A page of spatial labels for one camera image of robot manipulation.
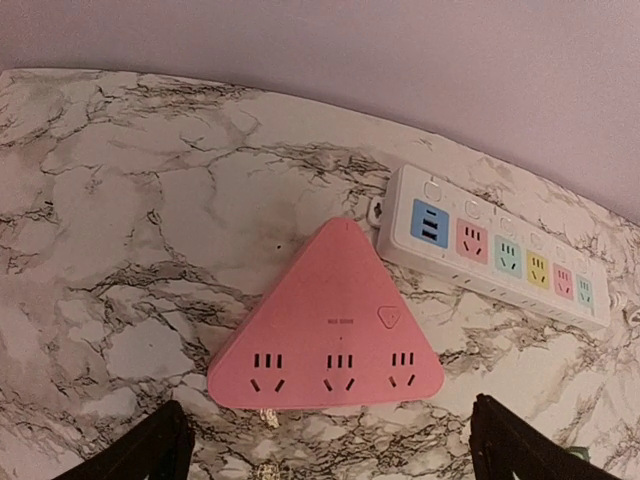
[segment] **power button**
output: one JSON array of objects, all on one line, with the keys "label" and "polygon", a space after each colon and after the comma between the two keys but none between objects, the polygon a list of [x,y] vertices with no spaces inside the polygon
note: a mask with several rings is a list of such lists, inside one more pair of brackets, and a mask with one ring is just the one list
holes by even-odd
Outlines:
[{"label": "power button", "polygon": [[540,235],[538,235],[537,233],[532,233],[531,234],[531,245],[533,245],[537,249],[542,248],[542,237]]},{"label": "power button", "polygon": [[515,228],[513,226],[513,222],[511,220],[509,220],[507,217],[502,217],[500,219],[500,227],[508,235],[513,236],[513,234],[515,233]]},{"label": "power button", "polygon": [[560,260],[563,263],[567,260],[567,256],[565,255],[564,250],[560,246],[556,247],[556,257],[558,257],[558,260]]},{"label": "power button", "polygon": [[578,271],[580,273],[587,273],[588,266],[587,262],[583,258],[578,259]]},{"label": "power button", "polygon": [[380,307],[378,309],[378,317],[380,317],[385,327],[391,329],[400,320],[400,309],[398,307]]},{"label": "power button", "polygon": [[433,180],[429,180],[424,184],[424,194],[428,199],[437,202],[442,198],[442,190],[440,189],[440,185],[438,185]]},{"label": "power button", "polygon": [[480,207],[478,207],[478,204],[473,200],[467,200],[467,203],[464,205],[464,210],[471,218],[480,218]]}]

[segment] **socket panel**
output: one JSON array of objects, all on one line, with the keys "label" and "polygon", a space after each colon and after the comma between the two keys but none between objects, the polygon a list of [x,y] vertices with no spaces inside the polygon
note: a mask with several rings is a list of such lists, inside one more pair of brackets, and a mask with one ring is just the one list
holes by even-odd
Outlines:
[{"label": "socket panel", "polygon": [[[416,205],[446,224],[430,225],[426,238],[413,235]],[[600,262],[411,165],[389,181],[376,248],[390,262],[585,330],[611,321]]]}]

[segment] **pink power strip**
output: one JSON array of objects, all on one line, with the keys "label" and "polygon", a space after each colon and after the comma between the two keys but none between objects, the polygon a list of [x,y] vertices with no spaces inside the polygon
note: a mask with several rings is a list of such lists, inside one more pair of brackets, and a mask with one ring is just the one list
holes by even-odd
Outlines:
[{"label": "pink power strip", "polygon": [[434,395],[444,371],[360,227],[305,244],[209,368],[230,408],[315,409]]}]

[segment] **marble surface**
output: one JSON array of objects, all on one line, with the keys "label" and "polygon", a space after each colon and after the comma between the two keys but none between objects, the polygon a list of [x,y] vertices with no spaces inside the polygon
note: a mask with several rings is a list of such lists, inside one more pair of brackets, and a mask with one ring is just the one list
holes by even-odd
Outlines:
[{"label": "marble surface", "polygon": [[337,215],[374,236],[369,199],[405,162],[601,259],[640,303],[640,228],[437,135],[225,84],[4,72],[0,479],[51,478],[169,398],[197,431],[192,479],[472,478],[480,392],[637,478],[640,324],[587,334],[393,265],[446,370],[437,396],[277,428],[209,399],[212,354],[296,249]]}]

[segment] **power strip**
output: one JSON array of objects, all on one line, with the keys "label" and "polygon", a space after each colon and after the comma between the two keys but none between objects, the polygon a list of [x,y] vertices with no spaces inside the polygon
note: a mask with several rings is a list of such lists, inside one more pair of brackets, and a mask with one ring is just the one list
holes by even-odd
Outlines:
[{"label": "power strip", "polygon": [[389,181],[377,250],[390,262],[585,330],[611,321],[601,263],[411,165]]},{"label": "power strip", "polygon": [[333,218],[211,362],[229,408],[317,409],[429,398],[444,370],[371,242]]}]

